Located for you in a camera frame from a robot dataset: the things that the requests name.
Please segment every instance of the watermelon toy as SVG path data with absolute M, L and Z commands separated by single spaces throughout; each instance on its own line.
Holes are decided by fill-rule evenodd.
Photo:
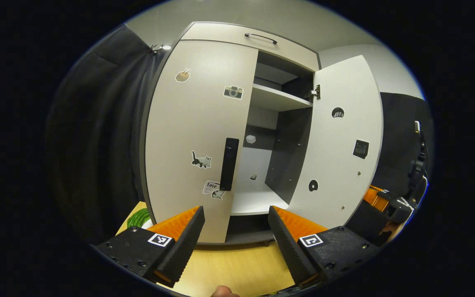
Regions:
M 147 223 L 147 221 L 151 222 L 151 218 L 149 216 L 148 209 L 144 207 L 128 218 L 128 228 L 133 226 L 142 228 L 143 225 Z

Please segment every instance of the round hole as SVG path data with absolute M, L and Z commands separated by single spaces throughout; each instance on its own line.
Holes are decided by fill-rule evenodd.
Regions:
M 333 269 L 335 268 L 335 263 L 327 263 L 324 265 L 324 269 Z
M 337 117 L 343 118 L 343 109 L 341 109 L 340 107 L 335 107 L 333 111 L 331 112 L 331 116 L 333 118 L 337 118 Z

